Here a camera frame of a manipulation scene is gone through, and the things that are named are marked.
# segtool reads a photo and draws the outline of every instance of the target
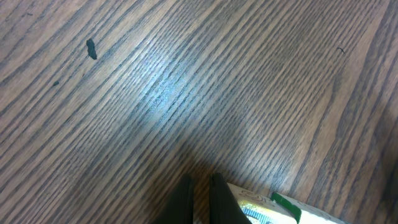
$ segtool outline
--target black object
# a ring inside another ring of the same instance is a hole
[[[210,224],[251,224],[220,173],[210,177]],[[181,177],[169,201],[152,224],[192,224],[193,180]]]
[[[86,41],[86,45],[87,45],[88,56],[90,56],[94,60],[97,60],[97,53],[95,52],[94,41],[90,38]]]
[[[166,204],[152,224],[192,224],[193,222],[193,180],[184,174]]]
[[[220,173],[210,177],[210,224],[251,224]]]

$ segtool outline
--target wooden surface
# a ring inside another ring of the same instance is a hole
[[[182,173],[208,223],[214,171],[397,223],[396,0],[2,0],[0,38],[0,223],[146,223]]]

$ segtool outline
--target black mark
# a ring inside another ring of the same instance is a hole
[[[97,60],[97,54],[95,53],[95,48],[94,48],[95,45],[91,38],[86,41],[86,45],[87,45],[88,56],[90,56],[94,60]]]
[[[346,54],[346,52],[344,52],[344,50],[341,47],[337,47],[337,49],[340,49],[343,54]]]

